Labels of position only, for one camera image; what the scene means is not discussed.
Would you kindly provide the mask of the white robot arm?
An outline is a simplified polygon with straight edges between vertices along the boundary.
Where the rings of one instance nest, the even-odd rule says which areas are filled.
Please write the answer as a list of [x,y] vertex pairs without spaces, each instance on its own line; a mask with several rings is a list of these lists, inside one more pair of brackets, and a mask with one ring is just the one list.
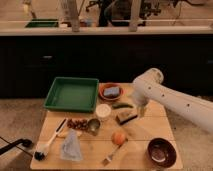
[[132,98],[145,106],[152,99],[213,134],[213,102],[175,91],[162,85],[163,73],[150,68],[132,82]]

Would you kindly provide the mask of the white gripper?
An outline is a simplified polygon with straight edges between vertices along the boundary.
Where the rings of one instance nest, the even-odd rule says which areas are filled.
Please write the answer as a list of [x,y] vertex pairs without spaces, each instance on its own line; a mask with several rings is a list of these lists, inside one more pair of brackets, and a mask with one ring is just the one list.
[[138,93],[137,91],[132,92],[132,101],[139,106],[138,107],[138,116],[143,117],[146,112],[146,105],[148,104],[149,100],[144,95]]

